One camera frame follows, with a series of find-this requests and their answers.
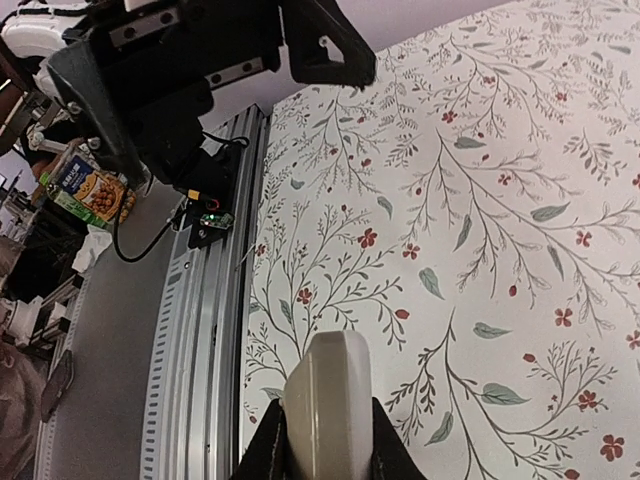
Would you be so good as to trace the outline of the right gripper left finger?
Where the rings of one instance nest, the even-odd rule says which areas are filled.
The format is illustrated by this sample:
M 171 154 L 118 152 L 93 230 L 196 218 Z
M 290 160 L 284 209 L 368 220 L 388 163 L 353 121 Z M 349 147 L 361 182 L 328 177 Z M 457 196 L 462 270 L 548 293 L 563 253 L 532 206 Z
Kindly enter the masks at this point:
M 279 400 L 272 400 L 232 479 L 294 479 L 292 460 L 285 411 Z

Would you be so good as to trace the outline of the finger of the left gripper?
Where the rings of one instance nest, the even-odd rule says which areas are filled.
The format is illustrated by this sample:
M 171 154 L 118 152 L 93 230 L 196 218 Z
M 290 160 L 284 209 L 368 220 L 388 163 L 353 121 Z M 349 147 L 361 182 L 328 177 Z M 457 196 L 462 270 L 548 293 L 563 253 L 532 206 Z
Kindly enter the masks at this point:
M 293 80 L 363 89 L 373 84 L 376 56 L 334 0 L 280 3 Z

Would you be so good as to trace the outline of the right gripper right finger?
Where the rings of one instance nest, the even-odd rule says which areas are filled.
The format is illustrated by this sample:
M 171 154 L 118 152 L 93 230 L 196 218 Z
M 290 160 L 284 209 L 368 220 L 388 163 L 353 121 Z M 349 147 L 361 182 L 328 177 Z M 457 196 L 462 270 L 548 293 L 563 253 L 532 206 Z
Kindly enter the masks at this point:
M 424 480 L 377 398 L 372 399 L 371 479 Z

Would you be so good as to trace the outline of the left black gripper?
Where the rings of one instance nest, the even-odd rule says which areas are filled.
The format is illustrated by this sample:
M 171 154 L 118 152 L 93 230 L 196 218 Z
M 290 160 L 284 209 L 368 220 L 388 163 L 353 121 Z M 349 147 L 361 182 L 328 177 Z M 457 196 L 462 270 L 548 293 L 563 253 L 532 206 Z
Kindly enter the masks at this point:
M 92 1 L 47 70 L 98 164 L 166 184 L 204 140 L 212 90 L 280 67 L 279 1 Z

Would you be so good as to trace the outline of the white grey remote control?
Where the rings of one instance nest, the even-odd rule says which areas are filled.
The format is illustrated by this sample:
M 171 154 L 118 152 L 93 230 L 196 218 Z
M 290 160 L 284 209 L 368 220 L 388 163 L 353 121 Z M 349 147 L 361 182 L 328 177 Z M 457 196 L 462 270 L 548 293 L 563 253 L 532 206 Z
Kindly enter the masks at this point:
M 289 375 L 281 403 L 293 479 L 371 477 L 371 363 L 361 334 L 316 334 Z

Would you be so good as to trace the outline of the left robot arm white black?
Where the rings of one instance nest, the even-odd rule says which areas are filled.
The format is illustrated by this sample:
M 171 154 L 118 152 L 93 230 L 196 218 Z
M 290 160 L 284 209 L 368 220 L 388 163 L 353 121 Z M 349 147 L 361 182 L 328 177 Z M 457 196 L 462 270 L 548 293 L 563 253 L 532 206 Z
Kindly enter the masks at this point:
M 375 55 L 333 1 L 24 1 L 1 68 L 71 117 L 98 164 L 177 189 L 223 180 L 200 122 L 216 89 L 288 63 L 301 84 L 369 86 Z

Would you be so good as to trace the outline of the snack box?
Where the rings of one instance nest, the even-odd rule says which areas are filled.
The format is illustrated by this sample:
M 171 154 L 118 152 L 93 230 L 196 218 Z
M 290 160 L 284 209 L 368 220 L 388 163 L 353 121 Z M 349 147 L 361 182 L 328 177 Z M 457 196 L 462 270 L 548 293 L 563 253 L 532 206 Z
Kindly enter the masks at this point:
M 50 200 L 88 225 L 110 230 L 120 212 L 123 223 L 136 204 L 136 195 L 116 176 L 96 167 L 79 151 L 65 154 L 39 183 Z

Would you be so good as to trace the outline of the floral patterned table mat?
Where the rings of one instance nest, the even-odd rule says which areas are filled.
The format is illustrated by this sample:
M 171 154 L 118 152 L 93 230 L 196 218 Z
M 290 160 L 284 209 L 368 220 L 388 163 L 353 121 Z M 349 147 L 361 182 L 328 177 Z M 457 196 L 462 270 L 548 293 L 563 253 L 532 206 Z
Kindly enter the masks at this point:
M 637 2 L 512 2 L 274 107 L 242 446 L 344 329 L 426 477 L 638 477 Z

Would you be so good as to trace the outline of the aluminium front rail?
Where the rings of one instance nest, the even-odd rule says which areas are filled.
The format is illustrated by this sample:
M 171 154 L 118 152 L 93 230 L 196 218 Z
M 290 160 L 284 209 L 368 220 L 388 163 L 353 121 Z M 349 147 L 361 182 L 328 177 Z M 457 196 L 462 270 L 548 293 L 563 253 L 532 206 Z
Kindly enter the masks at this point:
M 239 456 L 245 252 L 255 235 L 269 133 L 255 106 L 218 134 L 244 136 L 233 196 L 235 224 L 203 248 L 191 227 L 166 234 L 146 257 L 102 254 L 71 304 L 74 377 L 41 425 L 38 479 L 226 479 Z

